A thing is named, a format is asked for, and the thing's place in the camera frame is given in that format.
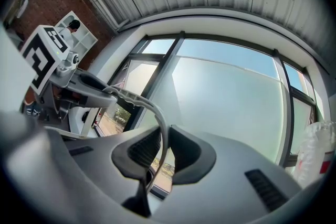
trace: brick wall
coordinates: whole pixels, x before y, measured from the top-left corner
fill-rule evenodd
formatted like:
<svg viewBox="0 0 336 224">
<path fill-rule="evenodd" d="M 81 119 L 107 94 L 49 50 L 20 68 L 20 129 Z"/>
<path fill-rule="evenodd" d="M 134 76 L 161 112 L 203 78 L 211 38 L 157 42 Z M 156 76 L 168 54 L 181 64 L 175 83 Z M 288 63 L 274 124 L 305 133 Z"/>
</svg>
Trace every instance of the brick wall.
<svg viewBox="0 0 336 224">
<path fill-rule="evenodd" d="M 29 0 L 23 16 L 12 24 L 12 28 L 28 38 L 38 25 L 54 26 L 71 10 L 98 38 L 97 43 L 79 63 L 80 68 L 87 70 L 92 61 L 113 38 L 113 32 L 100 18 L 89 0 Z"/>
</svg>

